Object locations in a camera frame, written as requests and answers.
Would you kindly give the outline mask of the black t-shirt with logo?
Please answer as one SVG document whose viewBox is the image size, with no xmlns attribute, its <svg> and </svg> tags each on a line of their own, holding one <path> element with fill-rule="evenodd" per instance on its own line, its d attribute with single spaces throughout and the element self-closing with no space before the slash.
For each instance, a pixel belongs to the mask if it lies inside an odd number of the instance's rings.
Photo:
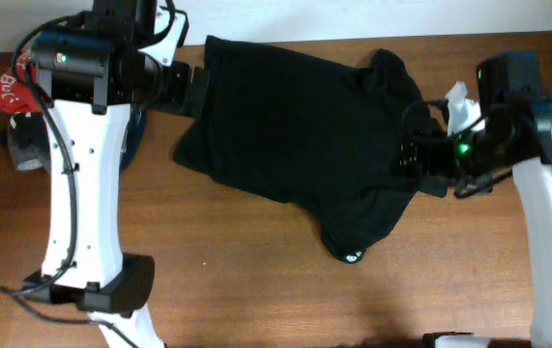
<svg viewBox="0 0 552 348">
<path fill-rule="evenodd" d="M 201 114 L 176 163 L 219 184 L 294 203 L 319 220 L 336 259 L 354 264 L 419 192 L 444 197 L 401 156 L 411 126 L 438 129 L 404 62 L 378 49 L 352 68 L 280 47 L 209 37 Z"/>
</svg>

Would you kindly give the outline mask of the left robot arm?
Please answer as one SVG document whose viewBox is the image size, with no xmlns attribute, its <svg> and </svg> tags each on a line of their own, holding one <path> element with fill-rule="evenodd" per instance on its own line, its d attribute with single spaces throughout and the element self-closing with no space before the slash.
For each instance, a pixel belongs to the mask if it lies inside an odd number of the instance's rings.
<svg viewBox="0 0 552 348">
<path fill-rule="evenodd" d="M 15 75 L 46 126 L 51 211 L 44 261 L 10 297 L 29 313 L 73 304 L 111 347 L 162 345 L 154 259 L 120 246 L 119 178 L 130 126 L 160 98 L 188 29 L 170 1 L 97 1 L 22 40 L 32 57 Z"/>
</svg>

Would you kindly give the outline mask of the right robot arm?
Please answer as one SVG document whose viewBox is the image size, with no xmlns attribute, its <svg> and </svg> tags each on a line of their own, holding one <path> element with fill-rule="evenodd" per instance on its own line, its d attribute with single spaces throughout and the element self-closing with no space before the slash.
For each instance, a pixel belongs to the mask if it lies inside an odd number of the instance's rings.
<svg viewBox="0 0 552 348">
<path fill-rule="evenodd" d="M 512 179 L 526 219 L 534 309 L 530 347 L 552 347 L 552 96 L 534 52 L 500 53 L 477 67 L 479 97 L 458 82 L 403 111 L 401 174 L 457 199 Z"/>
</svg>

